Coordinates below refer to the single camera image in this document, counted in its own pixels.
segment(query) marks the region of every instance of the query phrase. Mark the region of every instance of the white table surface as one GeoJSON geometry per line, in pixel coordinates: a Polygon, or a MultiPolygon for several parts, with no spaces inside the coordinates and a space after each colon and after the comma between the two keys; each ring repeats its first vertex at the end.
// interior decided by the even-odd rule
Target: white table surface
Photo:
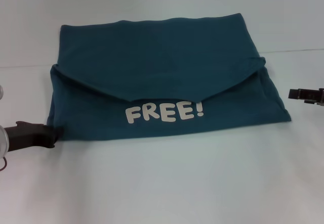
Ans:
{"type": "MultiPolygon", "coordinates": [[[[324,48],[324,0],[0,0],[0,124],[44,123],[62,24],[241,12],[261,52],[324,48]]],[[[322,224],[324,51],[261,53],[293,122],[7,155],[6,224],[322,224]]]]}

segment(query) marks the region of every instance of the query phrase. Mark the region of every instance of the folded shirt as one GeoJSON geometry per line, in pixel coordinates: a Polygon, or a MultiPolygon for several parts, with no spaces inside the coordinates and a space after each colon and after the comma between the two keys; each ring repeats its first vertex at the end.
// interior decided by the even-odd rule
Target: folded shirt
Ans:
{"type": "Polygon", "coordinates": [[[48,125],[63,140],[291,121],[241,14],[63,25],[48,125]]]}

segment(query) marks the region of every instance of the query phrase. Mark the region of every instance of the exclamation mark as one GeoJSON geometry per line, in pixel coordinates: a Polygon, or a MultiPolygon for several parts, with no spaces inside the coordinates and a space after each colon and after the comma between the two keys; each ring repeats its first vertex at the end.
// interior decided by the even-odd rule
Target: exclamation mark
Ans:
{"type": "Polygon", "coordinates": [[[197,113],[198,116],[203,116],[204,115],[204,113],[203,113],[203,105],[201,104],[201,102],[197,103],[197,111],[198,111],[198,113],[197,113]]]}

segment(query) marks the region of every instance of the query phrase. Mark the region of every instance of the teal t-shirt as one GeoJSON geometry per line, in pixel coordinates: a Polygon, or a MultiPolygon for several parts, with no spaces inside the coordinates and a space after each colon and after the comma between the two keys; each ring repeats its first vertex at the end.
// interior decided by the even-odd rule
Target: teal t-shirt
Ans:
{"type": "Polygon", "coordinates": [[[48,125],[63,140],[290,121],[241,14],[63,25],[48,125]]]}

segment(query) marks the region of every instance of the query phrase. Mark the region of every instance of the cable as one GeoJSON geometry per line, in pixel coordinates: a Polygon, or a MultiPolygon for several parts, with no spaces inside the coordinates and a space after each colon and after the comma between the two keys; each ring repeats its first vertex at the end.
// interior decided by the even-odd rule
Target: cable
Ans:
{"type": "Polygon", "coordinates": [[[4,166],[3,168],[0,169],[0,172],[1,172],[2,170],[4,170],[4,169],[7,167],[7,160],[6,160],[5,157],[4,157],[4,161],[5,161],[5,166],[4,166]]]}

